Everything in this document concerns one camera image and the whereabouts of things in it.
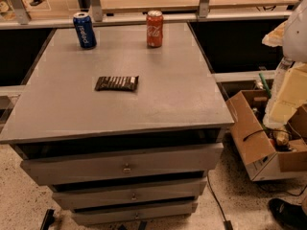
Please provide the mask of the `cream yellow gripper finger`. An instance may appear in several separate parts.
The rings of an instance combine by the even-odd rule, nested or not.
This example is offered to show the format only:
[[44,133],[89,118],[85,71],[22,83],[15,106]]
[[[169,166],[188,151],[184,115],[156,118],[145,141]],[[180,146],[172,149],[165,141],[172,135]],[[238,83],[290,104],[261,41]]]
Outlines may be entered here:
[[262,43],[282,46],[284,57],[274,71],[272,97],[269,99],[263,123],[268,128],[280,129],[307,100],[307,43],[301,26],[287,26],[282,22],[266,34]]

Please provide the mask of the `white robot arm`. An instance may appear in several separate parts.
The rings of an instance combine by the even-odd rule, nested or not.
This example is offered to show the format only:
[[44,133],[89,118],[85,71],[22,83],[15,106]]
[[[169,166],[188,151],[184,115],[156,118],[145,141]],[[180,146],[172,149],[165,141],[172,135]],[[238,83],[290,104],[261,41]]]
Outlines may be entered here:
[[263,118],[266,127],[280,128],[307,101],[307,0],[297,6],[286,22],[266,34],[262,43],[281,46],[283,51]]

